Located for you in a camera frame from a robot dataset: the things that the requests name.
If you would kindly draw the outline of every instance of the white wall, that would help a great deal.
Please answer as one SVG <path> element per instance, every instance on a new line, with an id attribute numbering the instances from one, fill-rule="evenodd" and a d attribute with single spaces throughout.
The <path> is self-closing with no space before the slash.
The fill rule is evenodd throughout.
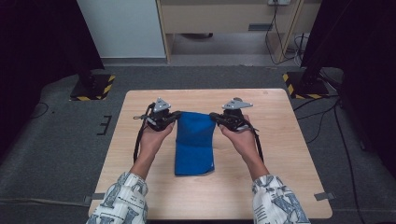
<path id="1" fill-rule="evenodd" d="M 155 0 L 78 0 L 102 58 L 165 58 Z"/>

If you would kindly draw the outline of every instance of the printed shirt sleeve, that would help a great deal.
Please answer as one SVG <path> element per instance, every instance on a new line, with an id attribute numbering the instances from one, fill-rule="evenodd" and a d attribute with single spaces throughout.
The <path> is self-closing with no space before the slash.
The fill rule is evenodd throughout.
<path id="1" fill-rule="evenodd" d="M 253 181 L 254 223 L 310 223 L 296 196 L 279 177 L 264 175 Z"/>
<path id="2" fill-rule="evenodd" d="M 149 189 L 138 175 L 123 173 L 117 183 L 112 185 L 105 198 L 87 221 L 95 223 L 146 223 L 148 206 L 145 196 Z"/>

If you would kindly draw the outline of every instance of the electrical outlet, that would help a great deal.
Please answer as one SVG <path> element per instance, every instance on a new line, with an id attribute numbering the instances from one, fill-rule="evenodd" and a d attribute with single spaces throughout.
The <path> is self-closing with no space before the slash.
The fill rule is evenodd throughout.
<path id="1" fill-rule="evenodd" d="M 275 4 L 278 6 L 287 6 L 290 5 L 290 0 L 268 0 L 269 6 L 274 6 Z"/>

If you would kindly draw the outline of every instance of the blue towel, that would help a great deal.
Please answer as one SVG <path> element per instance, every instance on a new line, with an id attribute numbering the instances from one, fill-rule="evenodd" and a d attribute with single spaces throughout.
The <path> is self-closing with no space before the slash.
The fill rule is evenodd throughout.
<path id="1" fill-rule="evenodd" d="M 213 131 L 209 115 L 182 112 L 177 120 L 175 175 L 203 175 L 215 169 Z"/>

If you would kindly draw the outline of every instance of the yellow and black tape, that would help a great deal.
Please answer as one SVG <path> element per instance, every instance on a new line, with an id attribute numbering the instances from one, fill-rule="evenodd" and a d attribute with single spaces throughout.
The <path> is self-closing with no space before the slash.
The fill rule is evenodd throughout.
<path id="1" fill-rule="evenodd" d="M 70 100 L 71 101 L 104 100 L 104 99 L 106 99 L 108 93 L 110 92 L 111 86 L 113 85 L 114 78 L 116 78 L 116 76 L 114 76 L 114 75 L 109 76 L 106 87 L 104 88 L 103 93 L 101 95 L 96 95 L 96 96 L 80 95 L 80 96 L 76 96 L 76 97 L 70 97 Z"/>
<path id="2" fill-rule="evenodd" d="M 299 94 L 296 93 L 295 88 L 293 87 L 292 83 L 290 82 L 289 75 L 283 74 L 283 80 L 288 87 L 289 95 L 291 99 L 318 99 L 322 97 L 327 97 L 329 94 Z"/>

